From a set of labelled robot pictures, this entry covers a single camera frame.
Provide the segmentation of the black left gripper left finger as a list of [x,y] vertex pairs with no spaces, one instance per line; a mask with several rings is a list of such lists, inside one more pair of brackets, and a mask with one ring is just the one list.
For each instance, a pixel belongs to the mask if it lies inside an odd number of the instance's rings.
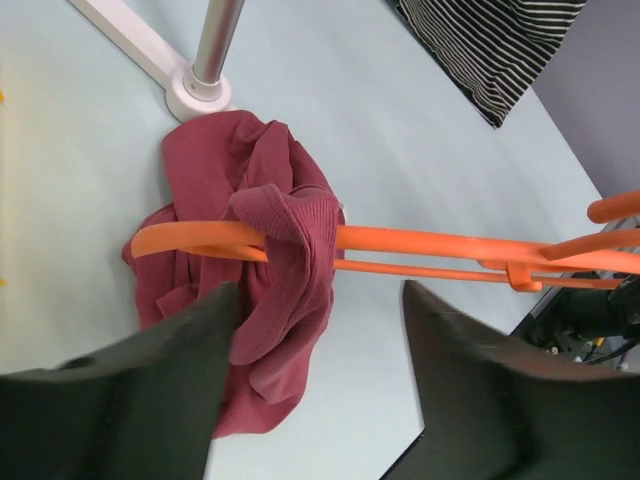
[[151,328],[1,379],[5,479],[201,479],[239,292],[219,285]]

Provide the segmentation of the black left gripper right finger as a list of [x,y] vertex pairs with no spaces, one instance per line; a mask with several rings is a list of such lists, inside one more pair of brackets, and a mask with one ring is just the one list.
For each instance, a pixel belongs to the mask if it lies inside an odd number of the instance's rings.
[[389,479],[635,479],[639,377],[553,356],[408,280],[423,431]]

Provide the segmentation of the orange plastic hanger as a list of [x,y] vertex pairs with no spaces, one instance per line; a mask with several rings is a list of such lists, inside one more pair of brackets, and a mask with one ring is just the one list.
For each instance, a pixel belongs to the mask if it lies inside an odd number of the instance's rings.
[[[636,275],[639,233],[613,230],[559,243],[535,243],[381,227],[348,226],[337,199],[306,186],[289,194],[273,185],[233,194],[220,220],[174,220],[142,227],[125,247],[127,259],[169,251],[277,264],[294,251],[327,268],[414,277],[503,283],[518,292],[545,287],[613,290],[615,279],[590,271]],[[474,261],[476,271],[347,260],[347,251]]]

